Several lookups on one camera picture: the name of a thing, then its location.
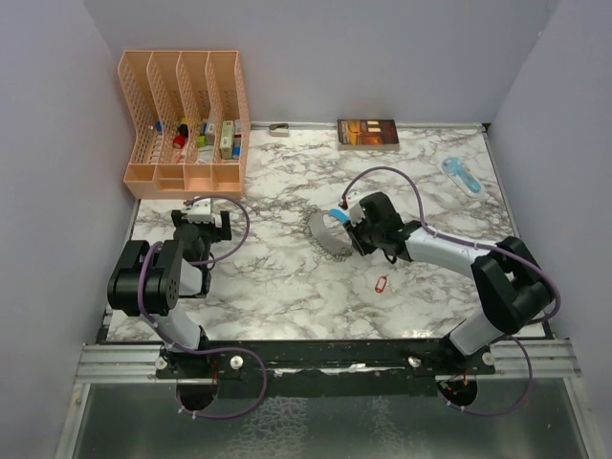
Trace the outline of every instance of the small box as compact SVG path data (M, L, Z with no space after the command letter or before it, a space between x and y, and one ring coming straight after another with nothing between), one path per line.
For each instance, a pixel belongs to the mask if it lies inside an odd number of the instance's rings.
M214 144L214 118L209 118L207 122L207 143Z
M231 159L231 151L233 149L233 121L223 121L221 129L221 141L219 148L221 149L221 158L224 160Z
M242 121L236 120L233 122L233 137L242 137Z

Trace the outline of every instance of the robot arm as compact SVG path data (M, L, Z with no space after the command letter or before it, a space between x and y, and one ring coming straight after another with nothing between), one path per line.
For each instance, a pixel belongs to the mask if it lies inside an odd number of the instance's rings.
M495 339L518 332L553 300L540 276L522 264L476 244L470 248L441 239L437 237L441 232L432 235L418 221L405 224L381 192L362 199L349 196L347 205L349 217L342 224L360 255L380 249L391 263L398 258L432 263L474 280L482 310L442 339L451 358L470 356ZM479 244L495 245L537 265L515 237Z
M221 212L221 227L215 224L210 199L172 212L176 230L174 239L164 241L149 264L144 280L146 312L172 342L187 349L202 349L206 335L178 303L179 297L206 297L210 289L208 265L191 263L209 260L210 246L231 240L230 216ZM144 256L149 250L146 241L128 241L108 283L111 308L139 317L138 283Z

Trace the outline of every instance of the plastic file organizer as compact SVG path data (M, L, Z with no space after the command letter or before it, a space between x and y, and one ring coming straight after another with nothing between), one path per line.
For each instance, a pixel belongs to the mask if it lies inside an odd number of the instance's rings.
M126 51L119 77L136 128L123 178L134 196L243 196L251 119L237 51ZM173 145L181 118L189 128L182 150ZM197 137L208 119L215 120L212 161L199 164ZM238 160L221 157L223 120L242 123Z

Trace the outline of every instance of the marble surface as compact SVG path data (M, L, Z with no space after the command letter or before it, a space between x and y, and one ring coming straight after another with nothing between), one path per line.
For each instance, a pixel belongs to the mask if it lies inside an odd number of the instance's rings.
M214 268L206 299L182 300L188 315L211 339L439 338L480 308L473 282L459 274L425 263L390 265L381 252L334 261L304 235L302 220L313 207L335 206L355 175L382 164L417 182L426 218L438 230L495 240L513 234L479 129L402 129L400 141L400 152L340 152L335 130L294 130L289 138L252 131L243 200L251 234ZM448 156L470 167L487 191L484 199L469 198L441 171ZM384 191L405 221L418 216L414 195L399 176L375 172L355 189ZM142 201L132 238L171 239L170 211L181 204ZM240 239L245 226L239 210L231 222L234 240L215 244L213 253L225 253ZM377 294L381 275L389 285ZM521 335L543 336L542 327ZM113 313L108 340L150 339L155 334L137 318Z

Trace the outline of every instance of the white clamp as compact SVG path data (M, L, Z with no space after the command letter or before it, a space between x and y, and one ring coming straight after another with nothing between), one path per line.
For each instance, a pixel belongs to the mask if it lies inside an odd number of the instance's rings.
M212 200L201 199L195 203L183 207L183 212L186 213L189 223L214 223L214 215L212 215Z
M355 226L361 220L365 218L363 209L361 208L360 201L366 194L352 191L346 195L346 205L348 206L348 215L351 219L351 224Z
M278 122L268 127L268 133L272 137L289 137L289 124Z

